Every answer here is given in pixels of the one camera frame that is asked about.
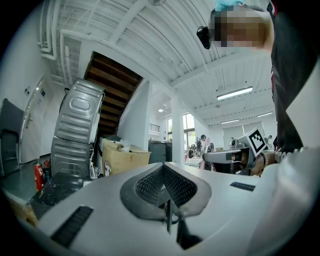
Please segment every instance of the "railing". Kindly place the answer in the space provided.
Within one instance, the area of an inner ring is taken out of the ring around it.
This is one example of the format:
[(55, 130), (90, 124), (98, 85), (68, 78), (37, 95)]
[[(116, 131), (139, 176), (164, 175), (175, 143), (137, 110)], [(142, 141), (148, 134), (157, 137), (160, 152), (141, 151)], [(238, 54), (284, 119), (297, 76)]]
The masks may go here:
[(149, 123), (149, 131), (159, 132), (160, 131), (160, 126), (152, 124), (152, 123)]

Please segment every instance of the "fluorescent light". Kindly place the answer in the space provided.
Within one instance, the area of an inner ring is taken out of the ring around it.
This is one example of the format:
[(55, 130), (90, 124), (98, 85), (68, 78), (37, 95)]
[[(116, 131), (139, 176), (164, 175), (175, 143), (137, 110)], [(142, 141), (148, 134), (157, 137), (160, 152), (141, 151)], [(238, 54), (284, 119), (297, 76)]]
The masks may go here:
[(222, 94), (217, 98), (218, 101), (221, 101), (221, 100), (224, 100), (224, 99), (227, 99), (227, 98), (231, 98), (233, 96), (237, 96), (237, 95), (240, 95), (240, 94), (245, 94), (245, 93), (249, 93), (253, 90), (254, 88), (252, 86), (250, 87), (246, 87), (246, 88), (243, 88), (243, 89), (240, 89), (240, 90), (235, 90), (235, 91), (232, 91), (232, 92), (228, 92), (226, 94)]
[(265, 113), (265, 114), (260, 114), (260, 115), (257, 115), (256, 117), (257, 118), (260, 118), (260, 117), (263, 117), (263, 116), (266, 116), (266, 115), (270, 115), (272, 114), (273, 112), (269, 112), (269, 113)]
[(236, 122), (239, 121), (240, 119), (236, 119), (236, 120), (231, 120), (231, 121), (226, 121), (226, 122), (222, 122), (221, 124), (227, 124), (227, 123), (232, 123), (232, 122)]

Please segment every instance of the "fire extinguisher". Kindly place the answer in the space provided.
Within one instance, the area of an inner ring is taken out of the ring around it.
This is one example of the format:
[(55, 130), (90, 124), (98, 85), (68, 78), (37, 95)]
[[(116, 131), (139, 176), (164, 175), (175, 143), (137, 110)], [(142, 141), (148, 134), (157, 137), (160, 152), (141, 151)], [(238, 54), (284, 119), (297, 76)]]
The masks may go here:
[(34, 172), (36, 191), (39, 191), (43, 188), (43, 186), (45, 184), (44, 172), (42, 171), (42, 164), (40, 162), (37, 161), (34, 163), (33, 172)]

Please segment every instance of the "white door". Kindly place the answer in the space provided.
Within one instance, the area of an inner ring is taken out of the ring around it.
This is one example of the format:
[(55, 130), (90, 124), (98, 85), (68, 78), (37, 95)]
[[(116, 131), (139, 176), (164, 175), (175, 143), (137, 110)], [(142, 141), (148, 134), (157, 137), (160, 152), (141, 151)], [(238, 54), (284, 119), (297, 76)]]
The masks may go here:
[(38, 159), (40, 156), (43, 119), (52, 96), (52, 91), (45, 80), (41, 80), (30, 98), (24, 115), (20, 148), (22, 164)]

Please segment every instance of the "staircase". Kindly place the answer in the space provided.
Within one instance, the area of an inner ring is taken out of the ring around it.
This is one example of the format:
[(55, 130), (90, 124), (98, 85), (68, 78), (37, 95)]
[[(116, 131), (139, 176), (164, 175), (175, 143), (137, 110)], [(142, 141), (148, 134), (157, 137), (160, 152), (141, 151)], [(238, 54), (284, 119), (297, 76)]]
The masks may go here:
[(98, 137), (117, 133), (120, 117), (143, 77), (118, 62), (94, 52), (84, 79), (104, 88)]

